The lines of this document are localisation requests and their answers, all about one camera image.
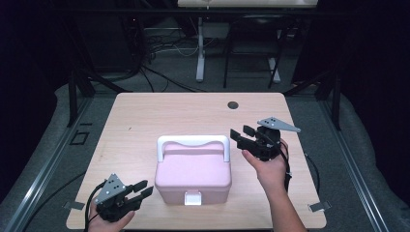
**desk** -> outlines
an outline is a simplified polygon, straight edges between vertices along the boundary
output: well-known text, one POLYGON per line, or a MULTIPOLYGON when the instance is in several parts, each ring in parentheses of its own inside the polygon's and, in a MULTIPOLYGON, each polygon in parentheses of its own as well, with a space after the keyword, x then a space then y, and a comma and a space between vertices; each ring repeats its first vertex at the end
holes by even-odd
MULTIPOLYGON (((178 6, 183 8, 307 8, 316 7, 318 0, 178 0, 178 6)), ((198 65, 196 67, 196 81, 202 82, 205 70, 205 50, 203 48, 203 23, 198 20, 198 65)), ((269 60, 272 69, 275 59, 269 60)), ((274 82, 280 83, 278 72, 275 73, 274 82)))
MULTIPOLYGON (((243 125, 256 128, 259 119, 275 116, 292 124, 285 98, 277 93, 127 93, 118 95, 102 131, 87 173, 76 197, 85 203, 91 191, 116 173, 125 185, 148 180, 155 183, 157 139, 161 135, 220 134, 243 125), (237 109, 227 104, 237 102, 237 109)), ((289 144, 289 197, 307 228, 326 224, 323 212, 313 213, 308 204, 319 202, 297 133, 283 131, 289 144)), ((154 189, 136 217, 126 227, 150 230, 219 230, 272 228, 268 199, 254 169, 230 139, 232 187, 225 204, 169 206, 154 189)), ((84 226, 84 212, 72 210, 67 220, 71 229, 84 226)))

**box handle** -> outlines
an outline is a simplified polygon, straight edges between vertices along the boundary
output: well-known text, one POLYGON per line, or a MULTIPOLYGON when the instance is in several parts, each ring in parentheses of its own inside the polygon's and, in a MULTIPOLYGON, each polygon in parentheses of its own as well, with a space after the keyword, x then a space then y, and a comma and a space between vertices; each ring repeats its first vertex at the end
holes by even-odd
POLYGON ((163 144, 166 142, 177 142, 185 146, 200 146, 210 142, 218 141, 223 144, 223 161, 230 161, 229 139, 225 135, 164 135, 157 142, 158 162, 163 161, 163 144))

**pink plastic case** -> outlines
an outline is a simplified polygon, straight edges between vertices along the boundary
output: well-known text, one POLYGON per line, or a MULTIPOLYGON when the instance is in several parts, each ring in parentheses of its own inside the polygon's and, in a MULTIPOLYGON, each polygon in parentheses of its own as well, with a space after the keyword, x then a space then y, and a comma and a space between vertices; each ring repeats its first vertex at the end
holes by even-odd
POLYGON ((162 136, 156 188, 167 204, 227 201, 232 184, 229 140, 223 135, 162 136))

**light wood surface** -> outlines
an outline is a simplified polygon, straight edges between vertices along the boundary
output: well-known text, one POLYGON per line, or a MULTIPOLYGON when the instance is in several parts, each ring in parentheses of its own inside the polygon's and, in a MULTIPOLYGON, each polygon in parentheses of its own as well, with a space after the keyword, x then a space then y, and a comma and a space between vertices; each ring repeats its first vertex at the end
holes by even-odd
MULTIPOLYGON (((278 93, 129 93, 117 96, 76 201, 85 203, 96 185, 116 173, 125 185, 148 180, 154 185, 157 140, 161 135, 217 134, 229 137, 230 129, 242 133, 243 125, 257 128, 257 120, 274 116, 293 125, 285 98, 278 93), (230 109, 229 102, 237 102, 230 109)), ((304 132, 303 125, 296 125, 304 132)), ((296 132, 282 131, 289 145, 289 197, 307 228, 326 224, 323 212, 309 204, 319 202, 304 152, 296 132)), ((230 139, 232 187, 224 204, 171 206, 159 192, 146 198, 126 228, 153 230, 272 228, 267 197, 254 169, 230 139)), ((71 229, 83 228, 84 209, 72 210, 71 229)))
POLYGON ((317 0, 178 0, 185 8, 315 8, 317 0))

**person's left hand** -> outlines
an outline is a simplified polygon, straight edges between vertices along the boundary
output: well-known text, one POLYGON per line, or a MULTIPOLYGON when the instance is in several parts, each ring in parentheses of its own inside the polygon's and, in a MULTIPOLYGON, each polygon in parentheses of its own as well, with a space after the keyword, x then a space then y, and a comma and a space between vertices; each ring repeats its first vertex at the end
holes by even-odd
MULTIPOLYGON (((89 219, 93 218, 97 214, 97 205, 94 201, 92 201, 90 206, 90 215, 89 219)), ((115 222, 109 222, 107 220, 102 219, 100 216, 96 216, 95 218, 91 219, 88 225, 89 232, 118 232, 122 230, 130 221, 132 220, 133 216, 135 215, 135 211, 129 211, 125 216, 115 222)))

